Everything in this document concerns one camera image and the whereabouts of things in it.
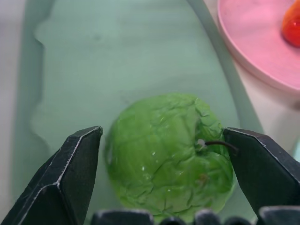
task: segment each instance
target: pink plate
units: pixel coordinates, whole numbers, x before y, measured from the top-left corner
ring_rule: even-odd
[[[300,94],[300,48],[281,36],[293,0],[219,0],[222,36],[235,58],[268,84]]]

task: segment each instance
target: white table surface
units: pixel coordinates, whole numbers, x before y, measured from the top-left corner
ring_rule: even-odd
[[[217,22],[218,0],[204,1]],[[25,2],[0,0],[0,221],[13,205],[9,182],[10,148]],[[300,137],[300,97],[269,87],[238,63],[235,65],[265,133],[291,151]]]

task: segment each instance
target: light green tray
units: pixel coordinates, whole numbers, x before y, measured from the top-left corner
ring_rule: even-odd
[[[225,126],[263,132],[202,0],[28,0],[14,199],[68,135],[94,125],[107,131],[130,103],[171,91],[197,95]],[[100,154],[88,218],[120,207],[102,162]],[[240,188],[219,215],[254,217]]]

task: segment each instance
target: green plastic tray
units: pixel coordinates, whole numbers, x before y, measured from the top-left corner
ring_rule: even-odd
[[[67,136],[95,125],[107,131],[132,102],[174,91],[206,101],[225,126],[263,133],[202,0],[28,0],[14,199]],[[120,207],[100,154],[87,222],[98,209]],[[239,187],[219,215],[254,218]]]

